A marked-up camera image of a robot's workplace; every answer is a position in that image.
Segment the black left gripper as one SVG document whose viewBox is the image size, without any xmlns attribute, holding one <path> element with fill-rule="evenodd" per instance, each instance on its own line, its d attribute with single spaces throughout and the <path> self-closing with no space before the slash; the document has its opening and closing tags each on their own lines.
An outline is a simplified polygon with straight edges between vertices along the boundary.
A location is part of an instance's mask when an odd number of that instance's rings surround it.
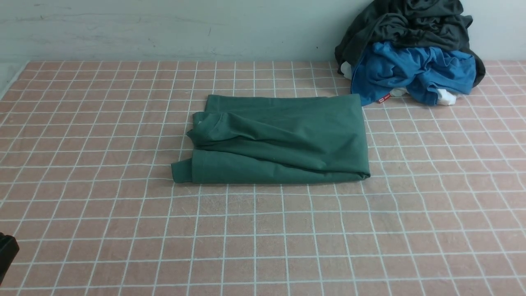
<svg viewBox="0 0 526 296">
<path fill-rule="evenodd" d="M 20 247 L 14 236 L 0 233 L 0 284 L 19 250 Z"/>
</svg>

